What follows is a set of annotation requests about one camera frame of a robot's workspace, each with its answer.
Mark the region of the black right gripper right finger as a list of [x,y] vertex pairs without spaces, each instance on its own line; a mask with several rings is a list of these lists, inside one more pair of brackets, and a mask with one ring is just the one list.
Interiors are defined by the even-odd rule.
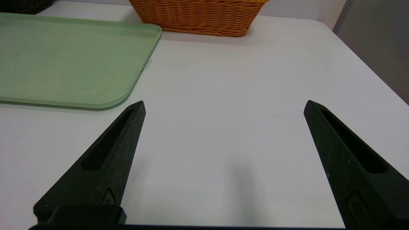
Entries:
[[348,230],[407,230],[409,182],[325,106],[304,117]]

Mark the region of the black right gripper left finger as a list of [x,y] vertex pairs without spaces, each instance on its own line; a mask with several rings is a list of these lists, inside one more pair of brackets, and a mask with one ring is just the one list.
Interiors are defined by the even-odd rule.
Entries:
[[131,104],[34,205],[39,224],[64,206],[120,206],[146,115]]

